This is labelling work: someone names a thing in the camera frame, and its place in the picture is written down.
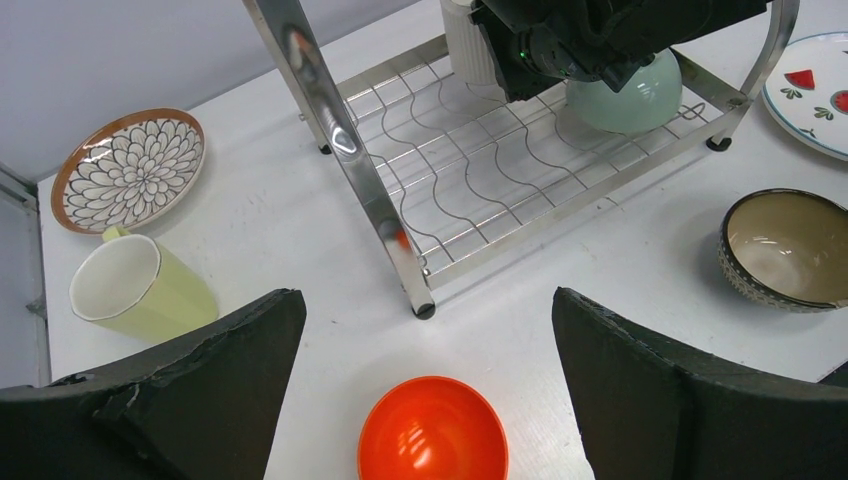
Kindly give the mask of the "mint green bowl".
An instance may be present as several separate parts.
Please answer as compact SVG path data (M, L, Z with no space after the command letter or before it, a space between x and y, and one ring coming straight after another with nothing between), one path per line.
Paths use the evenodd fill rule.
M604 82L568 82L568 108L589 126L606 132L638 134L665 125L682 104L682 75L669 49L639 68L615 92Z

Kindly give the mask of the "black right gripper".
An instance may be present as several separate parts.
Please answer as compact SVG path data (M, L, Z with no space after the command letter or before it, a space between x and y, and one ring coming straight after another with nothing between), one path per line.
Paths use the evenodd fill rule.
M626 23L645 1L474 1L498 86L509 102L528 100L562 80L599 82L614 92L649 65L661 45Z

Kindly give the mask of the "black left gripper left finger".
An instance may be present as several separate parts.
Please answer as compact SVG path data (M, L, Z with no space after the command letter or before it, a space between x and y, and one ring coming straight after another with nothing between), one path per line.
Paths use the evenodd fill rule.
M260 479L307 317L277 289L44 387L1 392L5 479Z

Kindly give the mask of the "light green mug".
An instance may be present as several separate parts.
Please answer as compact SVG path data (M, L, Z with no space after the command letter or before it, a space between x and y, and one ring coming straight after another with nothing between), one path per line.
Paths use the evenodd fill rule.
M219 318L206 282L156 240L110 227L69 286L82 320L150 343L162 343Z

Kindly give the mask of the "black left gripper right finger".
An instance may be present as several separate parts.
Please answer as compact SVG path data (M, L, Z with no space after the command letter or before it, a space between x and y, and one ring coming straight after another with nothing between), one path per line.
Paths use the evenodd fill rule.
M847 390L743 366L570 288L552 327L598 479L843 479Z

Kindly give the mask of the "white ribbed mug black rim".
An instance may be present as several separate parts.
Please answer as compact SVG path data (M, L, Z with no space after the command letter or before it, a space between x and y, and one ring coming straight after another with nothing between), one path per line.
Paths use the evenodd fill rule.
M494 63L477 25L471 21L471 0L441 0L446 43L453 72L465 83L496 85Z

